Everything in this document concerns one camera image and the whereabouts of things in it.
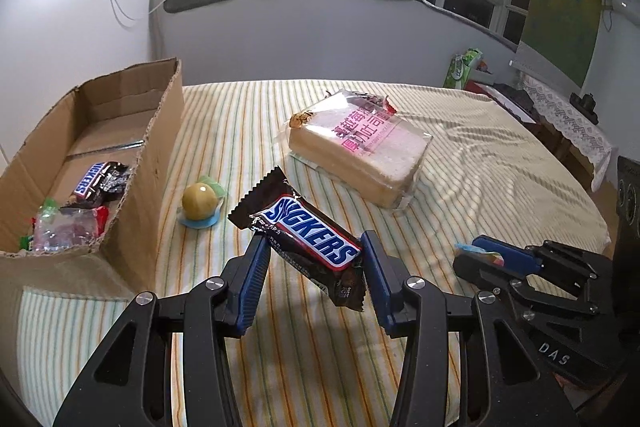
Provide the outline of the yellow ball candy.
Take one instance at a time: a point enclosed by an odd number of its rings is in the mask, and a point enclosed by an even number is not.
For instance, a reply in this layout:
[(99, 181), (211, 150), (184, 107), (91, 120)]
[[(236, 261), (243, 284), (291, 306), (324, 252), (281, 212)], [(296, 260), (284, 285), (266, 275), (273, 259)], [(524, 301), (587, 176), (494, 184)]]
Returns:
[(201, 176), (184, 189), (178, 221), (193, 230), (213, 227), (220, 219), (226, 196), (226, 190), (217, 181), (210, 176)]

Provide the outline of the cardboard box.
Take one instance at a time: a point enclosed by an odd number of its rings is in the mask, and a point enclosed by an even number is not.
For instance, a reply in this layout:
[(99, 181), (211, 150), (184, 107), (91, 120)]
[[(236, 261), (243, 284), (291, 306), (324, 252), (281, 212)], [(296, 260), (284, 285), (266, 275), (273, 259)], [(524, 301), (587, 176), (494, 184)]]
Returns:
[[(17, 286), (105, 298), (153, 285), (157, 228), (183, 110), (178, 58), (130, 66), (70, 90), (42, 117), (1, 176), (1, 274)], [(131, 174), (122, 195), (70, 193), (96, 162)], [(59, 253), (20, 248), (46, 198), (110, 212), (102, 236)]]

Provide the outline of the red snack behind bread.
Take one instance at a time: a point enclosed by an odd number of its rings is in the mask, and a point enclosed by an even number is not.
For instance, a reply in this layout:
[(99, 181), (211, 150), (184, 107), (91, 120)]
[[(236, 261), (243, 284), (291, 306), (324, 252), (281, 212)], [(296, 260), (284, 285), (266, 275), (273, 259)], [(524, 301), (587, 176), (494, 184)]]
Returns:
[(386, 95), (378, 95), (366, 92), (352, 91), (349, 93), (349, 102), (364, 108), (370, 113), (384, 112), (390, 115), (396, 115), (397, 109), (390, 104), (390, 100)]

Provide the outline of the lace covered side table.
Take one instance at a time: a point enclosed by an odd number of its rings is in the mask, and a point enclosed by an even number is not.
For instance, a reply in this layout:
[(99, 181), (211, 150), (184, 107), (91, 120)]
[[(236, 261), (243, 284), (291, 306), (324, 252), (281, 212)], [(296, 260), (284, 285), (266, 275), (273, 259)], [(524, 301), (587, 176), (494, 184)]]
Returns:
[(588, 159), (592, 166), (590, 190), (597, 192), (605, 180), (617, 147), (596, 124), (570, 104), (568, 98), (526, 74), (521, 75), (521, 84), (536, 111)]

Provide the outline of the green candy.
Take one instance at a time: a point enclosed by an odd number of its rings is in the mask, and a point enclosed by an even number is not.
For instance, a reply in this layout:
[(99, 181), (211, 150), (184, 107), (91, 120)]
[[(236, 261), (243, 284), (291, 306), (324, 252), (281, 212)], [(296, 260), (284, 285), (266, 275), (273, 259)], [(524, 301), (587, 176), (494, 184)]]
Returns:
[(36, 253), (59, 253), (89, 245), (102, 236), (109, 213), (105, 206), (89, 209), (58, 208), (52, 225), (52, 237), (47, 241), (44, 251)]

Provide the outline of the packaged sliced bread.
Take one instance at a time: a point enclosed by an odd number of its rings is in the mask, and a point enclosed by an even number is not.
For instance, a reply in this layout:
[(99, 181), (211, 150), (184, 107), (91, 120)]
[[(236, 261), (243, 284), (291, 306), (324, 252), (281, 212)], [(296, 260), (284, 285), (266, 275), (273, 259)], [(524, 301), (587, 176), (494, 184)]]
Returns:
[(329, 94), (291, 116), (288, 149), (368, 202), (399, 209), (412, 195), (432, 136), (397, 114), (350, 103), (350, 92)]

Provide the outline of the snickers bar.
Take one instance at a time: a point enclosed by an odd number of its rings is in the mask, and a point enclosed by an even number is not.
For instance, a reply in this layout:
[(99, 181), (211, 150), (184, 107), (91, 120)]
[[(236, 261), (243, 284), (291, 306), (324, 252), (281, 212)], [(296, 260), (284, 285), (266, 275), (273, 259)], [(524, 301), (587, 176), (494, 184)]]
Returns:
[(86, 171), (70, 195), (81, 202), (95, 202), (105, 192), (103, 185), (106, 181), (121, 174), (122, 168), (124, 165), (118, 161), (96, 162)]
[(271, 247), (334, 306), (363, 310), (366, 283), (359, 239), (304, 199), (281, 168), (269, 171), (228, 219), (241, 230), (264, 234)]

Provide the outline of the black snack packet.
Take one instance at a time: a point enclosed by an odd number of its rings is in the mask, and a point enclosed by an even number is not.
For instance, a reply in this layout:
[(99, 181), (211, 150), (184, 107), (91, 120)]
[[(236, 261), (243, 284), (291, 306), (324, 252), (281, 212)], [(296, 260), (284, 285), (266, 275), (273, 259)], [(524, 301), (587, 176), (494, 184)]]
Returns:
[(104, 176), (99, 183), (99, 189), (105, 196), (119, 196), (125, 190), (129, 181), (131, 169), (120, 162), (110, 162)]

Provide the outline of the green tissue pack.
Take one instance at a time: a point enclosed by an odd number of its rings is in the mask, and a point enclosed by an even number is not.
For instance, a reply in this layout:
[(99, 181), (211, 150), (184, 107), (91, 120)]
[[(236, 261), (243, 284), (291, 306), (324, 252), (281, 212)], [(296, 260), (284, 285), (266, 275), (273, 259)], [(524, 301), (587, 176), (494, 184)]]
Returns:
[(469, 80), (472, 70), (483, 58), (479, 49), (469, 48), (464, 53), (452, 57), (442, 87), (446, 89), (463, 90)]

